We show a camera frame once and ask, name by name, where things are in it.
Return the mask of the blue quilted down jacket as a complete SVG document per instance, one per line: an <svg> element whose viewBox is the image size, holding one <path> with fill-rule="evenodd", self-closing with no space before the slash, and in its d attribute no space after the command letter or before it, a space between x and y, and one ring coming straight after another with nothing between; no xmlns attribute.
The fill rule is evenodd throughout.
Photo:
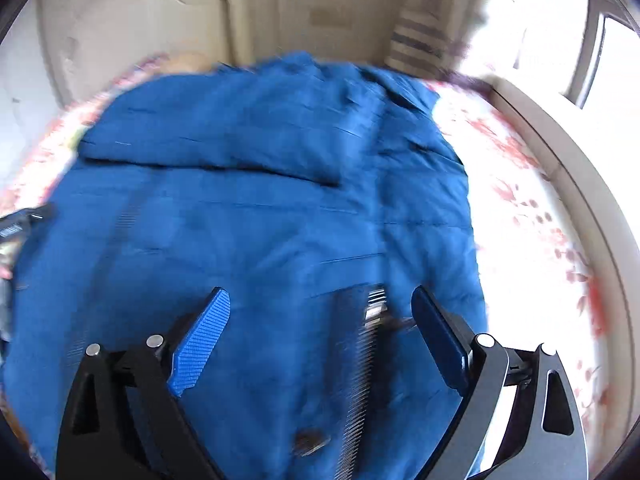
<svg viewBox="0 0 640 480"><path fill-rule="evenodd" d="M469 183L421 81L306 54L119 96L16 266L3 379L48 465L82 352L140 344L215 287L230 318L181 407L230 479L329 479L371 289L386 292L359 479L411 479L459 404L407 323L425 286L486 327Z"/></svg>

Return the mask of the floral bed quilt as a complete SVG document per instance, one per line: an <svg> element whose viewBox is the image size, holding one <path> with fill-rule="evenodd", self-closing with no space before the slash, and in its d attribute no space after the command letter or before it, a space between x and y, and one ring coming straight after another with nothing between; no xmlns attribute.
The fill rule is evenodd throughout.
<svg viewBox="0 0 640 480"><path fill-rule="evenodd" d="M76 102L49 122L15 176L1 185L1 214L39 206L74 161L79 140L115 96L157 73L167 54L139 62L104 91ZM551 336L574 389L585 430L590 474L601 467L608 422L608 350L598 280L570 213L520 133L524 126L478 92L429 81L439 93L435 122L470 177L470 205L488 305L498 340L539 344Z"/></svg>

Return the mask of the white wooden headboard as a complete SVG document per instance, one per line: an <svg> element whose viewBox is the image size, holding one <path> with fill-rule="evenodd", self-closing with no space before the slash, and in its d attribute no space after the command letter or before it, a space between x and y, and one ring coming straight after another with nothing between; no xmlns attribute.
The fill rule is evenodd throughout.
<svg viewBox="0 0 640 480"><path fill-rule="evenodd" d="M88 99L135 62L196 53L252 64L270 39L273 0L38 0L44 54L58 99Z"/></svg>

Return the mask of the peach textured pillow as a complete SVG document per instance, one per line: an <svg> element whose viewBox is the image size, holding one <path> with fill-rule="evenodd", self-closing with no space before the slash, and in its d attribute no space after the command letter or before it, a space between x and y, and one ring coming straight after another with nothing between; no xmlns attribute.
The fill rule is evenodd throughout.
<svg viewBox="0 0 640 480"><path fill-rule="evenodd" d="M175 74L206 74L215 66L207 55L200 52L176 52L167 55L158 64L157 73L163 75Z"/></svg>

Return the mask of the sailboat print curtain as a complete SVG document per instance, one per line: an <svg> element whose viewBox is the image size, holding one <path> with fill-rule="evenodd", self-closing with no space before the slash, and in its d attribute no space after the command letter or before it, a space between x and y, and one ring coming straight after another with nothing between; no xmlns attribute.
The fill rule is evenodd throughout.
<svg viewBox="0 0 640 480"><path fill-rule="evenodd" d="M489 0L404 0L385 65L423 79L457 73L475 34L487 23Z"/></svg>

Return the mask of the dark window frame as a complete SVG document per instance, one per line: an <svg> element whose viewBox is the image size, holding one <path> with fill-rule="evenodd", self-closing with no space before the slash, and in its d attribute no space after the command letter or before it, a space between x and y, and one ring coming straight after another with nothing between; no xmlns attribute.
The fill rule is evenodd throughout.
<svg viewBox="0 0 640 480"><path fill-rule="evenodd" d="M582 47L570 86L565 96L583 108L596 79L605 37L605 20L613 21L639 32L639 0L588 0Z"/></svg>

